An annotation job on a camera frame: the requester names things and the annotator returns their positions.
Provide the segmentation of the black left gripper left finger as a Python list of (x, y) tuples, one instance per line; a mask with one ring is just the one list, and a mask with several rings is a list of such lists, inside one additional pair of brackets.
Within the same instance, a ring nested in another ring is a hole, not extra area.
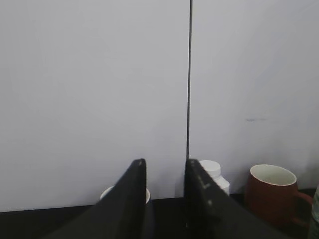
[(46, 238), (138, 239), (145, 203), (146, 162), (136, 159), (99, 202)]

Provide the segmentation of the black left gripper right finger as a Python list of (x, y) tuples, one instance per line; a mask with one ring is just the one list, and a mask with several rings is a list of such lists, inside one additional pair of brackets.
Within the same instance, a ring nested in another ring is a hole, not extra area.
[(191, 239), (285, 239), (229, 197), (196, 159), (188, 159), (184, 199)]

